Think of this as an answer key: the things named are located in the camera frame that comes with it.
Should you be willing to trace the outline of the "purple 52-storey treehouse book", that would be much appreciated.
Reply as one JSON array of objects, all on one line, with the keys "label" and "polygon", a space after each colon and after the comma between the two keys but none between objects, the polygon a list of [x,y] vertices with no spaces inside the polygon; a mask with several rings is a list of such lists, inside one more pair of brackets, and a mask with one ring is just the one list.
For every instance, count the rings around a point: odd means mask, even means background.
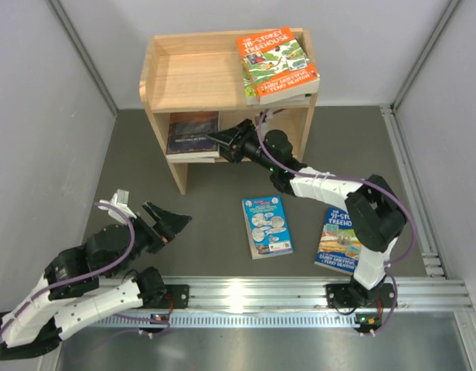
[{"label": "purple 52-storey treehouse book", "polygon": [[170,158],[166,156],[166,160],[169,163],[215,163],[216,158],[214,157],[197,157],[197,158]]}]

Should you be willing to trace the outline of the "dark tale of cities book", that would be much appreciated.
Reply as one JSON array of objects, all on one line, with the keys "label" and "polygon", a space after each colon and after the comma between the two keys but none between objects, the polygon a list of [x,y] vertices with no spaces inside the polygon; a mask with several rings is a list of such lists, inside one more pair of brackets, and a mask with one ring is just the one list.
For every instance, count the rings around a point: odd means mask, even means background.
[{"label": "dark tale of cities book", "polygon": [[219,130],[218,111],[171,113],[165,157],[219,157],[219,146],[206,135]]}]

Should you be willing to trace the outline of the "green 65-storey treehouse book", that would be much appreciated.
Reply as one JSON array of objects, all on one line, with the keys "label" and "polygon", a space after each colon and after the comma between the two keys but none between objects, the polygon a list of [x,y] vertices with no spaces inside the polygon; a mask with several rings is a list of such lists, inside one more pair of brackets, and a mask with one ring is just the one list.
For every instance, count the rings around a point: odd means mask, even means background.
[{"label": "green 65-storey treehouse book", "polygon": [[259,97],[253,81],[250,78],[250,74],[245,66],[245,63],[242,63],[243,70],[243,84],[244,84],[244,93],[247,105],[257,105],[259,104]]}]

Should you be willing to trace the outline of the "green coin cover book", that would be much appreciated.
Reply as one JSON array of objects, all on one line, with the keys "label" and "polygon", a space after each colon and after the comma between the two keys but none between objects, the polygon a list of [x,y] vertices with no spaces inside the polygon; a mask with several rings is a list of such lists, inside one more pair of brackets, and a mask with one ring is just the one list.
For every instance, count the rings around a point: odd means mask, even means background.
[{"label": "green coin cover book", "polygon": [[[278,100],[272,103],[272,105],[295,105],[295,104],[308,104],[310,102],[310,94],[302,94],[295,97],[290,97],[284,100]],[[249,106],[270,106],[271,104],[261,104],[257,95],[246,95],[246,104]]]}]

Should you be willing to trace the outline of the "orange 78-storey treehouse book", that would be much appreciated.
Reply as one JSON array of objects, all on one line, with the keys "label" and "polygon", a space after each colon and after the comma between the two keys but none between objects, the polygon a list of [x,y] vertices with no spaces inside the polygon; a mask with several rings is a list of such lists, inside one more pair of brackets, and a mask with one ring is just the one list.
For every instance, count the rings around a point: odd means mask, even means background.
[{"label": "orange 78-storey treehouse book", "polygon": [[289,27],[242,36],[236,45],[259,104],[318,92],[320,74]]}]

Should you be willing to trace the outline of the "light blue comic book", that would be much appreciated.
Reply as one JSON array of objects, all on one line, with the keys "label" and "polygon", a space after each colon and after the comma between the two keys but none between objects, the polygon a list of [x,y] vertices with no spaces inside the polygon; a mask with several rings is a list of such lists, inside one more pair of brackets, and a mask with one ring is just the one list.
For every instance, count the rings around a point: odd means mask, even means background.
[{"label": "light blue comic book", "polygon": [[294,252],[280,196],[245,198],[242,207],[253,260]]}]

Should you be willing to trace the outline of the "blue 91-storey treehouse book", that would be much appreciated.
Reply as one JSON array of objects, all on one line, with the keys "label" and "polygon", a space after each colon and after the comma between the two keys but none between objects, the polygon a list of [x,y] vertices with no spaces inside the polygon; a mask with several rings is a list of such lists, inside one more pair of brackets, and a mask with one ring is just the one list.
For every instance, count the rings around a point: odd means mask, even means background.
[{"label": "blue 91-storey treehouse book", "polygon": [[361,250],[362,244],[355,235],[349,214],[329,207],[314,263],[344,274],[353,274]]}]

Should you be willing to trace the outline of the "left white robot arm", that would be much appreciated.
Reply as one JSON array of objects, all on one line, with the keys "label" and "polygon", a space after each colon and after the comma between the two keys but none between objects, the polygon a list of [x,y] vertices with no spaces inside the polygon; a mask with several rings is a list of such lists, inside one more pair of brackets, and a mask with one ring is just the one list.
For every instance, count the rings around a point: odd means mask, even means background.
[{"label": "left white robot arm", "polygon": [[101,200],[115,223],[59,253],[31,294],[9,312],[0,312],[0,360],[34,359],[55,350],[81,329],[131,309],[173,311],[188,306],[189,286],[167,285],[155,267],[125,278],[98,294],[100,278],[114,279],[142,253],[156,254],[190,223],[191,216],[171,213],[147,201],[146,223],[120,196]]}]

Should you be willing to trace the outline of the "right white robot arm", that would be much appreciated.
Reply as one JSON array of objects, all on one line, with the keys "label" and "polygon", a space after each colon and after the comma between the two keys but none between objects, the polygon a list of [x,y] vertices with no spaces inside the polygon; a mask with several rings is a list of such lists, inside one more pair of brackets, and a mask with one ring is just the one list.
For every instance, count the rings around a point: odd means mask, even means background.
[{"label": "right white robot arm", "polygon": [[293,146],[282,130],[260,135],[249,119],[207,137],[218,145],[228,162],[239,163],[248,158],[268,169],[276,190],[347,212],[362,244],[347,288],[347,301],[362,308],[379,298],[392,249],[408,221],[408,212],[383,177],[349,180],[319,172],[293,156]]}]

